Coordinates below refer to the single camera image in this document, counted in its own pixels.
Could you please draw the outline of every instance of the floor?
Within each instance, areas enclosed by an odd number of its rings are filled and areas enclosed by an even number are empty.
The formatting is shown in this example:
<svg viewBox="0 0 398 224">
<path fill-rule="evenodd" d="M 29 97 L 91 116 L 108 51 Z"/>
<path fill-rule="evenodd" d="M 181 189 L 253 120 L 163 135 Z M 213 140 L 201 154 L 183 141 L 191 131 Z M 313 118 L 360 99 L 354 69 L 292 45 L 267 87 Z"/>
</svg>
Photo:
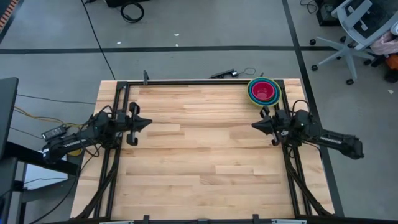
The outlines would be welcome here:
<svg viewBox="0 0 398 224">
<path fill-rule="evenodd" d="M 318 35 L 338 40 L 344 34 L 339 27 L 319 27 L 316 16 L 298 0 L 151 0 L 142 5 L 146 14 L 137 24 L 124 22 L 103 1 L 86 5 L 117 79 L 141 79 L 144 69 L 153 79 L 172 79 L 208 78 L 248 67 L 256 69 L 254 76 L 264 72 L 270 78 L 303 77 L 307 94 L 312 88 L 323 127 L 355 134 L 364 144 L 365 158 L 358 161 L 330 150 L 345 215 L 398 220 L 398 86 L 383 80 L 386 67 L 365 67 L 361 60 L 356 61 L 359 79 L 353 86 L 345 84 L 349 71 L 343 60 L 317 72 L 305 71 L 297 56 L 302 54 L 310 68 L 331 52 L 299 51 L 285 12 L 291 13 L 301 47 Z M 19 78 L 20 94 L 58 100 L 95 102 L 100 81 L 113 79 L 80 0 L 24 0 L 0 43 L 0 67 L 0 78 Z M 86 121 L 94 108 L 24 97 L 18 97 L 16 105 L 34 115 L 74 123 Z M 12 127 L 36 135 L 54 126 L 21 114 L 12 120 Z M 9 139 L 32 149 L 44 145 L 15 131 Z M 70 184 L 31 195 L 43 199 L 28 203 L 25 222 L 49 211 Z M 42 221 L 66 220 L 72 201 L 71 194 Z"/>
</svg>

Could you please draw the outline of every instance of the desk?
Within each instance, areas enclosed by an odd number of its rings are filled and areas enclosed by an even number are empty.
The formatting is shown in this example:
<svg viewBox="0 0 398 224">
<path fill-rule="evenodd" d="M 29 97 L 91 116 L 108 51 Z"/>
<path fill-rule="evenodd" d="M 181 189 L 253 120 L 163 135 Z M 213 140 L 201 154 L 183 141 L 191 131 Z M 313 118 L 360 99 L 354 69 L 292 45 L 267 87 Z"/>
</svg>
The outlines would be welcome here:
<svg viewBox="0 0 398 224">
<path fill-rule="evenodd" d="M 17 86 L 17 78 L 0 79 L 0 223 L 2 224 L 6 224 L 8 221 L 13 191 L 23 191 L 24 183 L 15 180 L 18 161 L 71 175 L 75 175 L 78 170 L 76 164 L 67 161 L 47 164 L 43 160 L 42 153 L 7 141 L 17 96 Z M 18 217 L 21 222 L 23 222 L 23 217 L 24 212 L 21 212 Z"/>
<path fill-rule="evenodd" d="M 249 219 L 253 214 L 294 217 L 282 149 L 251 127 L 261 120 L 260 108 L 248 100 L 246 85 L 204 81 L 225 84 L 167 81 L 168 85 L 149 83 L 129 89 L 129 101 L 136 101 L 140 116 L 153 123 L 138 133 L 138 146 L 126 144 L 126 133 L 123 136 L 112 220 L 142 220 L 144 215 L 151 220 Z M 290 106 L 305 98 L 299 79 L 284 83 Z M 101 82 L 95 113 L 113 105 L 116 84 Z M 296 110 L 305 107 L 297 103 Z M 308 188 L 333 212 L 318 150 L 303 146 L 299 151 Z M 71 217 L 97 191 L 103 154 L 89 161 L 81 173 Z M 298 187 L 296 191 L 303 213 Z M 101 216 L 107 198 L 103 197 Z"/>
</svg>

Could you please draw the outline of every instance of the yellow cable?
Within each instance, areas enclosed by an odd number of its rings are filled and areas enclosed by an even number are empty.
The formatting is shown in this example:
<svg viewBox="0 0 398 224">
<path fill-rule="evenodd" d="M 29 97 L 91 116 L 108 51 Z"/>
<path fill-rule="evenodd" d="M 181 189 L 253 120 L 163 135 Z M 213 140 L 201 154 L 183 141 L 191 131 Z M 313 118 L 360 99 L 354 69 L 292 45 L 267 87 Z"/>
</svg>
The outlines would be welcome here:
<svg viewBox="0 0 398 224">
<path fill-rule="evenodd" d="M 42 118 L 40 116 L 33 116 L 33 115 L 29 114 L 28 112 L 24 111 L 22 108 L 20 108 L 18 106 L 14 106 L 14 107 L 15 107 L 16 111 L 22 113 L 23 115 L 28 116 L 28 117 L 33 118 L 33 119 L 37 119 L 39 121 L 59 123 L 59 124 L 64 124 L 64 125 L 67 125 L 69 127 L 75 127 L 75 128 L 80 128 L 81 127 L 80 124 L 65 123 L 65 122 L 63 122 L 63 121 L 61 121 L 61 120 L 59 120 L 57 118 Z"/>
</svg>

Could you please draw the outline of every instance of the black metal frame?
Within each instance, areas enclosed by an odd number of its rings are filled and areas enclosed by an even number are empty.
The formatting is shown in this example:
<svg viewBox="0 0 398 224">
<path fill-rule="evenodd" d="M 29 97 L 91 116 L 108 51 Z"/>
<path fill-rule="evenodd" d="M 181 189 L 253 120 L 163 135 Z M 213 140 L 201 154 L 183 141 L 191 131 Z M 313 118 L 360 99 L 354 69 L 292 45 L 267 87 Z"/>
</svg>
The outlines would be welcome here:
<svg viewBox="0 0 398 224">
<path fill-rule="evenodd" d="M 229 80 L 149 80 L 148 77 L 144 77 L 143 81 L 118 81 L 116 85 L 116 92 L 115 92 L 115 97 L 114 97 L 114 103 L 113 103 L 113 116 L 115 116 L 118 111 L 120 112 L 125 112 L 127 111 L 127 104 L 129 100 L 129 92 L 130 88 L 132 86 L 142 86 L 142 85 L 247 85 L 250 80 L 244 80 L 244 79 L 229 79 Z M 289 108 L 289 104 L 287 101 L 287 95 L 286 95 L 286 90 L 285 90 L 285 85 L 283 80 L 276 80 L 276 82 L 280 85 L 280 88 L 282 90 L 282 102 L 283 102 L 283 107 L 284 108 Z M 121 96 L 121 92 L 124 90 L 124 98 L 123 98 L 123 107 L 121 109 L 118 109 L 118 104 Z M 275 109 L 279 109 L 280 105 L 275 105 Z M 306 221 L 307 223 L 316 223 L 316 224 L 332 224 L 332 223 L 397 223 L 396 221 L 392 220 L 373 220 L 373 219 L 365 219 L 365 218 L 345 218 L 345 217 L 339 217 L 336 215 L 312 215 L 312 210 L 311 210 L 311 205 L 309 201 L 316 201 L 315 197 L 311 194 L 309 189 L 307 189 L 305 185 L 305 177 L 301 165 L 301 160 L 300 160 L 300 154 L 299 150 L 297 148 L 292 149 L 293 154 L 294 154 L 294 159 L 296 163 L 296 168 L 294 169 L 292 162 L 290 161 L 290 156 L 289 152 L 287 149 L 287 146 L 283 145 L 282 146 L 282 153 L 284 155 L 284 161 L 285 161 L 285 166 L 287 170 L 287 179 L 289 183 L 289 192 L 290 192 L 290 198 L 292 200 L 292 206 L 293 206 L 293 211 L 294 211 L 294 219 L 291 219 L 292 221 L 298 221 L 298 220 L 303 220 Z M 116 148 L 116 152 L 114 155 L 114 165 L 116 165 L 116 174 L 112 175 L 111 182 L 110 182 L 110 188 L 109 188 L 109 195 L 108 195 L 108 201 L 106 204 L 106 214 L 104 217 L 100 216 L 100 210 L 101 210 L 101 204 L 102 200 L 98 200 L 97 204 L 95 205 L 94 209 L 94 215 L 93 218 L 74 218 L 69 221 L 65 222 L 56 222 L 58 224 L 63 224 L 63 223 L 100 223 L 100 222 L 108 222 L 111 221 L 111 215 L 112 215 L 112 207 L 113 207 L 113 199 L 114 199 L 114 191 L 115 191 L 115 186 L 116 186 L 116 179 L 117 179 L 117 167 L 119 165 L 119 160 L 120 160 L 120 154 L 121 154 L 121 142 L 119 146 Z M 109 164 L 109 155 L 110 155 L 110 149 L 105 150 L 104 154 L 104 160 L 103 160 L 103 166 L 101 169 L 101 174 L 100 174 L 100 181 L 99 181 L 99 189 L 102 189 L 102 192 L 104 191 L 104 186 L 102 186 L 103 183 L 106 182 L 106 173 L 108 171 L 108 164 Z M 333 174 L 333 170 L 331 167 L 330 163 L 330 158 L 329 157 L 322 157 L 323 161 L 323 166 L 326 175 L 328 174 Z M 300 213 L 299 209 L 299 203 L 297 199 L 297 193 L 295 190 L 295 183 L 299 186 L 299 188 L 302 191 L 303 195 L 303 202 L 304 202 L 304 207 L 305 207 L 305 214 L 302 215 Z M 260 219 L 259 215 L 253 214 L 252 219 L 240 219 L 240 220 L 149 220 L 148 215 L 144 215 L 142 220 L 134 220 L 134 223 L 138 224 L 150 224 L 150 223 L 157 223 L 157 224 L 183 224 L 183 223 L 189 223 L 189 224 L 210 224 L 210 223 L 217 223 L 217 224 L 263 224 L 263 223 L 277 223 L 278 220 L 280 219 Z"/>
<path fill-rule="evenodd" d="M 283 82 L 283 80 L 276 80 L 276 81 L 278 82 L 278 84 L 280 85 L 281 90 L 282 90 L 283 107 L 289 108 L 284 82 Z M 121 110 L 122 112 L 126 112 L 127 104 L 128 104 L 128 100 L 129 100 L 129 91 L 132 86 L 139 86 L 139 85 L 222 85 L 222 84 L 247 85 L 248 82 L 249 82 L 249 80 L 242 80 L 242 79 L 232 79 L 232 80 L 144 80 L 144 81 L 132 81 L 132 82 L 119 81 L 116 85 L 116 92 L 115 92 L 114 103 L 113 103 L 113 114 L 116 114 L 118 112 L 118 110 Z M 118 109 L 118 103 L 120 100 L 122 90 L 124 90 L 123 107 L 121 109 Z M 286 168 L 287 168 L 287 164 L 288 163 L 291 164 L 290 157 L 287 152 L 287 147 L 283 146 L 282 151 L 284 153 L 285 164 L 286 164 Z M 305 177 L 303 174 L 299 150 L 297 148 L 294 149 L 294 154 L 295 154 L 295 163 L 296 163 L 296 170 L 298 172 L 298 176 L 300 177 L 300 180 L 305 185 Z M 101 169 L 100 180 L 99 180 L 99 187 L 103 184 L 107 170 L 108 170 L 109 155 L 110 155 L 110 149 L 105 149 L 103 166 Z M 114 156 L 114 162 L 118 165 L 119 160 L 120 160 L 120 149 L 116 150 L 116 153 Z M 112 214 L 112 206 L 113 206 L 114 188 L 116 185 L 116 178 L 117 178 L 117 175 L 115 175 L 112 179 L 111 186 L 109 188 L 108 202 L 106 205 L 105 218 L 109 218 L 109 219 L 111 218 L 111 214 Z M 287 178 L 288 178 L 288 183 L 289 183 L 289 191 L 290 191 L 290 197 L 292 199 L 294 215 L 295 215 L 295 217 L 298 217 L 300 215 L 300 210 L 299 210 L 299 203 L 298 203 L 298 199 L 297 199 L 297 193 L 296 193 L 295 185 L 294 185 L 294 179 L 290 175 L 288 175 Z M 304 206 L 305 206 L 305 214 L 312 215 L 310 203 L 308 202 L 308 199 L 304 194 L 303 194 L 303 199 L 304 199 Z M 102 201 L 99 200 L 98 204 L 95 207 L 93 218 L 100 218 L 101 203 L 102 203 Z M 172 223 L 176 223 L 176 222 L 180 222 L 180 221 L 181 220 L 179 220 L 179 221 L 171 220 Z M 249 221 L 248 220 L 236 220 L 236 221 L 239 223 L 247 223 L 247 222 L 253 223 L 253 220 L 249 220 Z M 271 221 L 270 219 L 260 220 L 261 223 L 270 223 L 270 221 Z"/>
</svg>

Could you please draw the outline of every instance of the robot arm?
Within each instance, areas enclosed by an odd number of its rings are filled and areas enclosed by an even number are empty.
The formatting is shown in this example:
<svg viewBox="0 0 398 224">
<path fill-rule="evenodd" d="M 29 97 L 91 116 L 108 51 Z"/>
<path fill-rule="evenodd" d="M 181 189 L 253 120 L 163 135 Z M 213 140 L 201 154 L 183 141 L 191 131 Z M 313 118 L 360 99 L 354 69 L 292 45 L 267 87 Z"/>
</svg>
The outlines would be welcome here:
<svg viewBox="0 0 398 224">
<path fill-rule="evenodd" d="M 136 103 L 131 103 L 129 110 L 131 117 L 122 111 L 111 116 L 110 113 L 101 110 L 83 125 L 86 126 L 85 129 L 81 128 L 77 133 L 51 139 L 42 149 L 44 160 L 47 163 L 54 163 L 69 152 L 96 144 L 114 147 L 118 133 L 124 131 L 130 131 L 127 143 L 136 146 L 138 139 L 135 137 L 135 132 L 151 124 L 152 120 L 138 116 L 140 108 Z"/>
<path fill-rule="evenodd" d="M 352 159 L 364 157 L 359 138 L 322 129 L 307 111 L 298 110 L 290 118 L 285 110 L 277 110 L 271 117 L 269 109 L 264 107 L 260 115 L 262 121 L 253 123 L 252 127 L 265 134 L 272 134 L 272 144 L 275 146 L 282 142 L 288 146 L 299 147 L 303 142 L 310 142 L 340 151 Z"/>
</svg>

